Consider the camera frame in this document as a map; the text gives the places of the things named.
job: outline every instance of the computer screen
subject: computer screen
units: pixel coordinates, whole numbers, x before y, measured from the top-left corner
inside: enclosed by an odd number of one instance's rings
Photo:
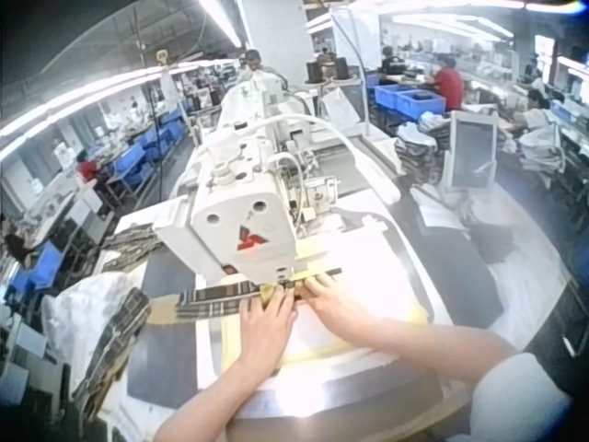
[[[491,124],[457,122],[452,187],[484,189],[489,185],[495,159],[493,135]]]

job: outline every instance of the person in red shirt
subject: person in red shirt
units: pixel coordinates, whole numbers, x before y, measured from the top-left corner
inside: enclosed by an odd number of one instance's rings
[[[80,152],[75,160],[77,161],[77,171],[82,175],[84,182],[91,182],[98,178],[98,167],[94,161],[87,159],[86,151]]]
[[[439,54],[440,70],[433,77],[437,92],[445,98],[446,111],[459,111],[462,108],[464,83],[456,69],[456,60],[450,55]]]

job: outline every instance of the sewing machine logo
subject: sewing machine logo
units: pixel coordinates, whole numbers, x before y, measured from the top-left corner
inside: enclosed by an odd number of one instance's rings
[[[263,244],[268,242],[267,239],[261,237],[260,235],[251,235],[249,233],[249,229],[243,226],[239,226],[239,241],[239,244],[237,244],[237,250],[251,249],[256,244]]]

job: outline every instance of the monitor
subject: monitor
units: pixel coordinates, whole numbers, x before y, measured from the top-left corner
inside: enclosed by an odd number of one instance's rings
[[[454,110],[450,150],[446,152],[443,185],[447,190],[486,191],[497,169],[498,114],[481,115]]]

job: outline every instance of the red shirt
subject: red shirt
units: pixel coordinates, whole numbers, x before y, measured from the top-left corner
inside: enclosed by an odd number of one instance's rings
[[[435,85],[438,91],[445,98],[445,108],[447,111],[456,111],[462,107],[462,90],[464,83],[460,74],[451,67],[440,69],[435,77]]]
[[[98,169],[94,161],[83,161],[77,165],[77,171],[82,175],[84,182],[92,181],[98,175]]]

